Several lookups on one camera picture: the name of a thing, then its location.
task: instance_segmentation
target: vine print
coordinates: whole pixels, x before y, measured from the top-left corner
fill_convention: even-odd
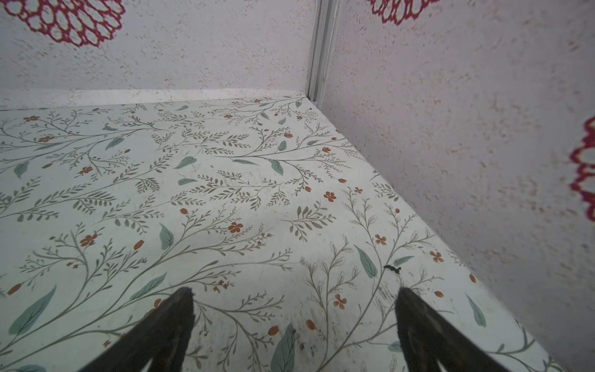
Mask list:
[[[82,367],[182,286],[186,370],[404,371],[402,286],[560,370],[304,97],[5,111],[0,136],[0,372]]]

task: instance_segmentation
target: floral patterned surface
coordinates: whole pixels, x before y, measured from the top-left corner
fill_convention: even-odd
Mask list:
[[[304,97],[0,124],[0,372],[77,370],[180,286],[189,371],[403,371],[401,286],[512,371],[562,370]]]

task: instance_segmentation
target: small orange flower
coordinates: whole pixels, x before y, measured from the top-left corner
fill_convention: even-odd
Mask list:
[[[18,291],[19,288],[21,288],[21,283],[15,285],[14,287],[12,287],[11,289],[8,290],[7,294],[10,296],[12,295],[14,292]]]
[[[339,295],[338,293],[335,295],[335,298],[337,299],[337,301],[333,302],[333,305],[338,306],[341,310],[345,309],[345,304],[347,303],[347,299],[341,299],[341,295]]]
[[[434,253],[434,251],[431,251],[430,254],[432,256],[434,256],[434,262],[438,262],[438,261],[444,262],[444,260],[440,258],[440,257],[442,257],[442,255],[440,254],[440,252]]]
[[[376,244],[386,245],[386,237],[380,237],[380,235],[376,234]]]
[[[241,223],[232,222],[231,226],[227,228],[232,234],[240,232],[240,229],[244,227]]]
[[[268,330],[268,335],[269,335],[269,336],[274,336],[274,335],[276,335],[278,332],[279,332],[279,326],[274,326],[274,327],[271,327],[271,328]]]
[[[93,236],[91,235],[87,235],[84,237],[83,240],[80,241],[80,246],[92,246],[93,244],[95,244],[95,239],[97,238],[97,234],[93,234]]]
[[[87,174],[88,172],[92,171],[93,167],[83,167],[83,170],[79,172],[79,174]]]
[[[42,137],[42,138],[38,139],[37,141],[38,142],[45,143],[45,142],[49,142],[49,140],[51,140],[51,139],[54,139],[54,137],[52,137],[52,136],[45,136],[45,137]]]
[[[328,199],[328,201],[330,201],[331,203],[334,202],[335,199],[337,199],[336,196],[334,196],[334,192],[328,192],[326,194],[324,194],[324,197]]]

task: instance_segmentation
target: teal leaf print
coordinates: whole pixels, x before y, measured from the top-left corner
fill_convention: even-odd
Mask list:
[[[181,180],[178,181],[178,185],[185,185],[186,183],[190,183],[190,182],[196,182],[196,180],[193,180],[191,178],[182,178]]]
[[[56,292],[56,286],[47,295],[41,297],[31,306],[29,306],[23,313],[12,323],[8,330],[9,335],[22,335],[33,326],[33,323],[39,318],[43,310],[48,306],[49,300]]]
[[[480,307],[477,306],[475,304],[475,302],[473,302],[473,300],[471,299],[471,297],[469,297],[469,295],[465,294],[465,296],[467,296],[467,298],[469,299],[469,304],[471,305],[471,308],[473,309],[473,317],[475,318],[475,322],[477,323],[477,325],[482,326],[482,327],[487,327],[486,317],[484,316]]]
[[[165,273],[162,276],[155,278],[155,279],[151,280],[149,283],[145,284],[145,286],[142,287],[140,291],[138,291],[134,295],[130,296],[130,300],[132,301],[134,299],[142,297],[145,294],[152,291],[154,288],[156,288],[158,285],[160,285],[163,282],[166,275],[167,275],[167,273]]]
[[[193,162],[196,162],[196,158],[193,158],[193,157],[185,157],[185,158],[183,158],[183,159],[182,159],[182,161],[180,161],[180,163],[178,164],[178,166],[177,166],[176,168],[174,168],[174,169],[180,169],[180,168],[183,168],[183,167],[185,167],[185,166],[187,166],[187,165],[190,165],[190,164],[192,164]]]
[[[293,325],[289,323],[285,335],[277,344],[271,359],[271,372],[293,372],[293,363],[295,361],[295,338],[293,333]]]
[[[122,143],[123,140],[124,140],[124,138],[122,138],[122,137],[114,138],[113,140],[111,140],[110,143],[108,143],[108,145],[107,145],[107,147],[105,149],[107,150],[109,148],[112,148],[115,145],[118,145],[119,143]]]
[[[21,178],[21,176],[23,175],[23,173],[25,173],[27,171],[27,167],[29,166],[29,162],[22,162],[21,164],[17,165],[16,167],[14,167],[14,174],[17,175],[18,178]]]
[[[378,274],[378,270],[376,269],[376,266],[374,265],[370,257],[366,254],[366,252],[359,249],[358,246],[355,246],[355,248],[357,248],[359,252],[359,260],[362,261],[362,266],[364,267],[364,270],[366,271],[368,277],[375,277]]]
[[[19,367],[15,370],[16,372],[45,372],[45,368],[37,364],[27,364]]]
[[[401,343],[399,341],[395,341],[389,345],[389,350],[392,352],[403,352],[401,349]]]
[[[412,258],[413,258],[413,256],[405,256],[405,257],[397,258],[397,259],[394,261],[394,264],[393,264],[393,265],[394,265],[395,267],[399,267],[399,266],[401,266],[402,264],[404,264],[405,262],[407,262],[407,261],[411,260]]]
[[[283,167],[281,166],[281,163],[273,159],[269,159],[269,161],[271,162],[271,168],[273,168],[273,170],[278,174],[283,175]]]
[[[162,223],[160,225],[161,232],[159,233],[159,239],[161,240],[161,249],[164,251],[174,243],[174,235]]]
[[[252,164],[252,165],[258,165],[258,164],[257,164],[257,163],[255,163],[255,162],[251,162],[251,161],[249,161],[249,160],[244,160],[244,159],[234,159],[234,160],[232,160],[232,162],[238,162],[238,163],[240,163],[240,164]]]
[[[60,143],[59,142],[58,143],[50,143],[49,145],[40,146],[40,147],[36,148],[33,151],[45,150],[45,149],[49,149],[50,147],[54,147],[54,146],[57,146],[57,145],[60,145]]]

